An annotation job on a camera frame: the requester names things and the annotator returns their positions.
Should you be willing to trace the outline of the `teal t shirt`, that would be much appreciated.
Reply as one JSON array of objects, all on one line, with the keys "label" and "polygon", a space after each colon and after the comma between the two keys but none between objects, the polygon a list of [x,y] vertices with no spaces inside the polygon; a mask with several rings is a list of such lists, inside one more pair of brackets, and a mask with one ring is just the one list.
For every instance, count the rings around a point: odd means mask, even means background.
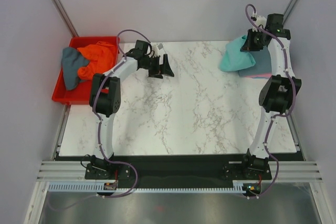
[{"label": "teal t shirt", "polygon": [[219,69],[222,72],[240,71],[253,67],[256,61],[250,52],[241,51],[241,47],[247,40],[243,35],[230,41],[226,47],[223,57],[219,63]]}]

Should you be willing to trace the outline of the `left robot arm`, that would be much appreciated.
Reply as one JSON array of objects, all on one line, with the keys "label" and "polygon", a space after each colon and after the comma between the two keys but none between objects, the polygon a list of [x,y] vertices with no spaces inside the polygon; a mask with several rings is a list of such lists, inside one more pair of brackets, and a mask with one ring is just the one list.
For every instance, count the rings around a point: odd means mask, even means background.
[{"label": "left robot arm", "polygon": [[96,73],[93,76],[89,105],[98,119],[98,147],[86,166],[87,180],[112,179],[122,165],[121,162],[113,160],[113,123],[121,106],[121,84],[139,69],[147,70],[151,78],[174,77],[163,44],[152,46],[142,40],[137,40],[135,47],[107,74]]}]

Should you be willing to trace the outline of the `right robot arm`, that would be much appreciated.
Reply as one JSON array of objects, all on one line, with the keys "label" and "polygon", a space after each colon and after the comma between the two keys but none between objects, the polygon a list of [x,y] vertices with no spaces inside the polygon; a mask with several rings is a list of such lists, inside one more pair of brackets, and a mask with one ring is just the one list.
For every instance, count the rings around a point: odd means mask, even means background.
[{"label": "right robot arm", "polygon": [[247,16],[252,24],[242,52],[260,51],[267,48],[271,60],[271,76],[260,91],[261,107],[256,135],[244,155],[240,172],[244,178],[271,178],[268,161],[269,146],[279,118],[288,117],[294,108],[302,81],[296,78],[289,53],[291,34],[283,27],[282,14],[260,16],[254,11]]}]

